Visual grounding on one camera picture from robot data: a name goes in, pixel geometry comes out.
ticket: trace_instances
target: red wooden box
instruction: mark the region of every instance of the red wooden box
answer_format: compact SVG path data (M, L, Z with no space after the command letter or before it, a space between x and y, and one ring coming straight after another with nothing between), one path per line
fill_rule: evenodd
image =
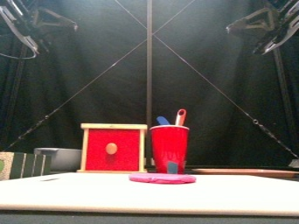
M79 172L144 172L145 124L83 123Z

